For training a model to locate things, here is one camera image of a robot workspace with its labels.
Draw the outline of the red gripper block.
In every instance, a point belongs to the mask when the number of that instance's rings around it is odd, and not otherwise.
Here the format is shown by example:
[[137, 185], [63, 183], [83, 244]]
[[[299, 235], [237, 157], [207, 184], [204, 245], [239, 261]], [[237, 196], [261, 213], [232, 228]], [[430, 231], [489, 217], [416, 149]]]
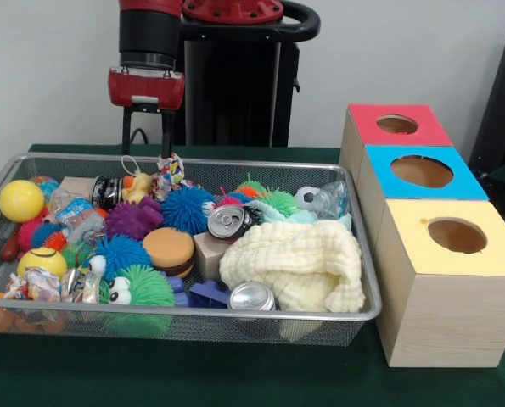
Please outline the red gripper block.
[[168, 159], [172, 150], [172, 110], [182, 104], [185, 77], [172, 70], [146, 70], [131, 67], [111, 67], [108, 73], [109, 99], [123, 108], [121, 154], [131, 148], [133, 105], [155, 105], [161, 111], [162, 138], [160, 156]]

